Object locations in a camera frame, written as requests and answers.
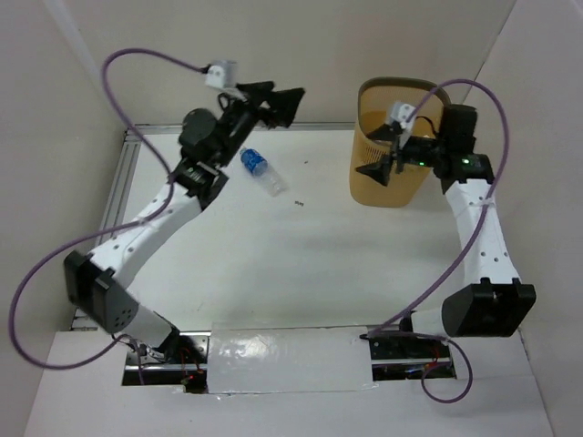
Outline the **blue label plastic bottle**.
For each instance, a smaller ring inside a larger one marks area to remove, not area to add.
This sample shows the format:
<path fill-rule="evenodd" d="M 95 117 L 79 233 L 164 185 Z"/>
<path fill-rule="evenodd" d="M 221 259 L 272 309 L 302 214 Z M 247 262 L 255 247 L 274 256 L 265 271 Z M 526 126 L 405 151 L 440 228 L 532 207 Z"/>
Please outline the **blue label plastic bottle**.
<path fill-rule="evenodd" d="M 287 190 L 281 175 L 257 150 L 242 147 L 239 155 L 246 171 L 270 196 L 276 197 Z"/>

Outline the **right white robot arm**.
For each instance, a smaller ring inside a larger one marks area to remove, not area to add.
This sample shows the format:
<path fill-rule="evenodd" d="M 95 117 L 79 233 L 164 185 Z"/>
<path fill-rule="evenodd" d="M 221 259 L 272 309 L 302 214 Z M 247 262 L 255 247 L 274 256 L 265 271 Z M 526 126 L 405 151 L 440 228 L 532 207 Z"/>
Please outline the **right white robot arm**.
<path fill-rule="evenodd" d="M 396 102 L 382 125 L 367 138 L 389 144 L 378 161 L 357 172 L 383 185 L 391 169 L 407 164 L 431 168 L 453 212 L 462 246 L 456 266 L 464 271 L 460 290 L 447 296 L 436 310 L 412 308 L 398 316 L 397 345 L 408 357 L 419 356 L 429 335 L 454 338 L 512 336 L 534 306 L 537 295 L 526 284 L 509 256 L 496 210 L 496 182 L 488 156 L 474 151 L 477 113 L 473 107 L 447 105 L 440 127 L 431 137 L 413 133 L 414 106 Z"/>

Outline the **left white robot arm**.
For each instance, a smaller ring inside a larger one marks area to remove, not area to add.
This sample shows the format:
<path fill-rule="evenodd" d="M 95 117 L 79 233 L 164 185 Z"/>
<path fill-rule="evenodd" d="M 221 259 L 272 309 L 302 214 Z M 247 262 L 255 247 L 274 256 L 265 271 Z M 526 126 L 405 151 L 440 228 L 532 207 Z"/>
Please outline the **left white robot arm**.
<path fill-rule="evenodd" d="M 137 226 L 111 237 L 84 255 L 64 259 L 69 301 L 109 334 L 127 334 L 160 363 L 179 355 L 179 329 L 140 304 L 128 291 L 141 268 L 180 228 L 201 214 L 228 181 L 223 168 L 251 131 L 289 127 L 305 91 L 277 91 L 272 82 L 238 84 L 218 96 L 221 117 L 206 108 L 182 121 L 180 160 L 170 182 L 136 216 Z"/>

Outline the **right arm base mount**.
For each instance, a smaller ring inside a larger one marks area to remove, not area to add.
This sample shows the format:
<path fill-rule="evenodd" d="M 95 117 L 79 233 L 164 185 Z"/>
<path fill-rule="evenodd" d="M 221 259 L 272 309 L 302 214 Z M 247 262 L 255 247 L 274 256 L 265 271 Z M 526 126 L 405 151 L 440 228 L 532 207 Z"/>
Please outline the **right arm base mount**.
<path fill-rule="evenodd" d="M 373 381 L 420 380 L 425 371 L 428 379 L 456 377 L 452 353 L 439 340 L 404 336 L 412 328 L 401 324 L 383 330 L 380 335 L 367 332 L 359 338 L 368 343 Z"/>

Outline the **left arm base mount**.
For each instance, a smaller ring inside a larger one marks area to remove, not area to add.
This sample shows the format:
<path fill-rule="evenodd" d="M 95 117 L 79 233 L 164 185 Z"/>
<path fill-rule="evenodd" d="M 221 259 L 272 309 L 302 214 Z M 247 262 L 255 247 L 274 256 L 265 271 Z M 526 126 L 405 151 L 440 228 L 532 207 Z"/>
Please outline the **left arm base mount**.
<path fill-rule="evenodd" d="M 123 371 L 123 386 L 174 386 L 186 393 L 208 392 L 208 359 L 210 351 L 208 331 L 185 331 L 180 334 L 175 354 L 165 360 L 161 354 L 145 346 L 136 352 L 129 348 Z"/>

